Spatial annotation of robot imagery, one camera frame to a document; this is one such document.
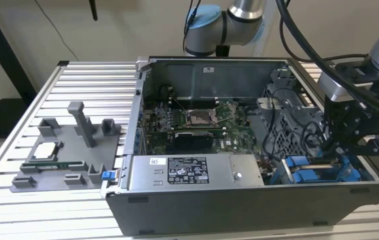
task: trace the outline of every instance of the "cable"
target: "cable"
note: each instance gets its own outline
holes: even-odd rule
[[[286,0],[285,2],[285,7],[288,7],[290,0]],[[286,41],[284,38],[284,32],[282,32],[282,18],[280,18],[280,23],[278,23],[278,34],[280,34],[280,40],[281,40],[281,44],[282,47],[288,53],[288,55],[296,59],[298,62],[304,62],[304,63],[312,63],[310,59],[304,59],[296,56],[296,54],[290,51],[288,45],[286,45]],[[345,55],[337,55],[337,56],[331,56],[327,58],[323,58],[324,61],[333,61],[333,60],[339,60],[339,59],[348,59],[348,58],[365,58],[368,56],[368,54],[345,54]]]
[[[58,34],[58,37],[60,37],[60,39],[61,39],[61,42],[62,42],[62,44],[64,44],[64,46],[66,47],[66,49],[68,49],[69,52],[72,53],[72,55],[73,55],[76,61],[78,61],[78,59],[77,59],[77,57],[76,57],[73,51],[70,50],[69,46],[68,46],[66,43],[64,42],[62,36],[61,36],[61,34],[60,34],[60,32],[58,32],[58,30],[57,30],[57,28],[56,28],[56,25],[53,24],[53,22],[50,21],[50,19],[49,19],[46,13],[44,12],[44,9],[42,9],[42,7],[41,7],[40,3],[37,2],[37,0],[33,0],[33,1],[34,1],[34,3],[36,3],[37,7],[40,8],[40,10],[41,10],[41,12],[42,12],[42,14],[44,14],[46,20],[49,21],[50,25],[53,26],[53,28],[54,28],[54,30],[56,30],[56,32],[57,32],[57,34]]]
[[[193,9],[192,14],[190,14],[190,17],[188,18],[190,8],[192,8],[192,3],[193,3],[193,0],[190,0],[190,6],[189,6],[189,9],[188,9],[186,18],[184,19],[182,41],[181,41],[182,52],[184,52],[184,40],[186,38],[186,33],[188,33],[189,27],[190,27],[193,20],[194,20],[194,17],[196,17],[197,7],[200,6],[201,0],[197,0],[194,9]]]
[[[302,51],[312,59],[313,63],[317,67],[323,70],[323,72],[331,77],[331,79],[347,89],[352,98],[359,102],[359,106],[363,109],[367,109],[365,104],[363,101],[379,112],[379,100],[372,96],[372,94],[365,91],[360,90],[353,84],[351,84],[340,74],[331,68],[331,66],[324,62],[321,57],[317,55],[316,51],[313,50],[312,46],[309,45],[306,39],[304,38],[285,7],[284,0],[274,0],[276,6],[281,15],[281,19],[285,23],[285,26],[292,34],[294,40],[297,41]]]

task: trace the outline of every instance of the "aluminum extrusion table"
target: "aluminum extrusion table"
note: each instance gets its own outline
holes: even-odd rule
[[[302,64],[302,67],[316,80],[320,75],[316,65]],[[133,62],[70,62],[66,66],[56,67],[0,148],[0,239],[132,239],[121,235],[98,189],[10,193],[9,186],[40,134],[36,126],[41,118],[56,117],[58,124],[74,124],[66,112],[69,101],[84,101],[84,114],[90,117],[93,124],[98,124],[102,118],[112,118],[121,124],[116,152],[116,164],[120,165],[134,91],[134,71]],[[333,227],[154,239],[379,239],[379,204],[356,209]]]

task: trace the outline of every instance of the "power supply label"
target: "power supply label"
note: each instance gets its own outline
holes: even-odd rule
[[[169,157],[168,158],[169,184],[206,184],[208,169],[204,157]]]

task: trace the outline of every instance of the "blue plastic clip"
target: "blue plastic clip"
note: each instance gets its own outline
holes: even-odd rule
[[[114,180],[116,171],[104,171],[101,174],[101,181],[113,181]]]

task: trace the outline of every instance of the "green circuit board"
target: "green circuit board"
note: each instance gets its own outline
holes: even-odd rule
[[[200,132],[212,133],[213,142],[209,148],[194,153],[214,154],[230,152],[233,154],[260,155],[244,108],[237,103],[218,101],[217,107],[213,109],[169,109],[168,113],[156,109],[153,112],[160,114],[156,114],[153,117],[149,116],[146,119],[146,125],[150,126],[146,133],[146,154],[170,154],[168,149],[173,144],[173,134]],[[165,117],[170,118],[172,121],[168,123],[161,121],[161,124],[154,122]]]

